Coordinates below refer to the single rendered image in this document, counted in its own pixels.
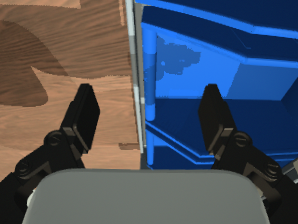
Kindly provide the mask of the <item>blue bin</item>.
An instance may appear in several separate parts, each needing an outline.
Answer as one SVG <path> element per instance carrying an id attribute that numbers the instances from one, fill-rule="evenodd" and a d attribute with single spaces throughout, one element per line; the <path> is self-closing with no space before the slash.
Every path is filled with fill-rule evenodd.
<path id="1" fill-rule="evenodd" d="M 135 0 L 248 33 L 298 39 L 298 0 Z"/>
<path id="2" fill-rule="evenodd" d="M 216 158 L 198 157 L 146 123 L 147 166 L 151 169 L 211 169 Z M 182 156 L 183 155 L 183 156 Z M 298 154 L 269 155 L 281 168 Z M 185 158 L 186 157 L 186 158 Z"/>
<path id="3" fill-rule="evenodd" d="M 214 157 L 198 108 L 205 86 L 216 83 L 254 147 L 266 155 L 298 154 L 298 39 L 155 6 L 143 7 L 141 28 L 145 123 L 198 157 Z"/>

